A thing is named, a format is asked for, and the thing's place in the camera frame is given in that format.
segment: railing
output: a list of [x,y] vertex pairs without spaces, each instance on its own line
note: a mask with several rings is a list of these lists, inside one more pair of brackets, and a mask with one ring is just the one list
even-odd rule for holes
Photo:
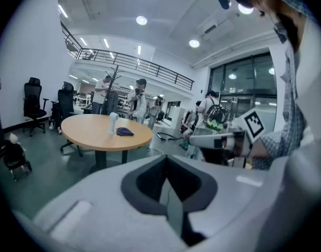
[[90,60],[133,69],[141,73],[158,77],[180,87],[192,90],[194,81],[153,62],[131,55],[103,49],[82,48],[67,28],[61,23],[68,52],[77,60]]

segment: ceiling light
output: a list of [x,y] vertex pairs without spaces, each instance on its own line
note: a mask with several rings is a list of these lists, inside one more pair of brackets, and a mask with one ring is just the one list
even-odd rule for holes
[[239,4],[239,10],[243,13],[243,14],[251,14],[254,11],[254,8],[247,8],[242,6],[241,4]]
[[140,25],[145,25],[146,23],[148,23],[148,20],[143,16],[138,16],[136,18],[136,22]]
[[197,40],[191,40],[190,41],[190,46],[192,47],[192,48],[197,48],[197,47],[199,47],[200,46],[200,43],[199,43],[199,41],[197,41]]
[[80,39],[82,40],[83,44],[87,45],[87,43],[84,41],[82,37],[80,37]]
[[106,39],[103,39],[103,40],[104,40],[104,43],[106,44],[107,48],[109,48],[107,40]]
[[230,79],[236,79],[236,77],[237,77],[237,76],[234,75],[233,73],[232,73],[231,75],[229,75],[229,78],[230,78]]
[[63,14],[66,18],[68,18],[66,12],[65,12],[64,9],[61,7],[61,5],[58,5],[58,7],[60,8],[62,14]]

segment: floor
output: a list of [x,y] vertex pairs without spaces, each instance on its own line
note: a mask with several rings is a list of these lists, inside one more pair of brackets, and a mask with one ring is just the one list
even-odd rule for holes
[[[33,137],[29,137],[28,131],[25,133],[21,129],[13,131],[26,150],[26,158],[32,165],[33,172],[30,175],[26,176],[21,169],[18,169],[15,174],[19,177],[19,181],[14,182],[3,159],[0,160],[0,185],[10,207],[29,218],[33,218],[51,199],[86,177],[95,163],[94,151],[82,149],[83,157],[79,157],[75,145],[64,148],[64,153],[61,154],[59,148],[66,143],[66,139],[56,130],[49,130],[48,124],[46,128],[46,134],[43,134],[40,129],[35,129]],[[185,154],[185,151],[179,147],[182,140],[162,142],[156,136],[157,132],[165,132],[175,137],[182,136],[179,131],[173,129],[154,127],[151,143],[139,149],[130,150],[128,162],[158,155],[161,152]],[[121,161],[121,152],[107,152],[107,158]],[[162,196],[161,202],[168,204],[171,194],[173,191]]]

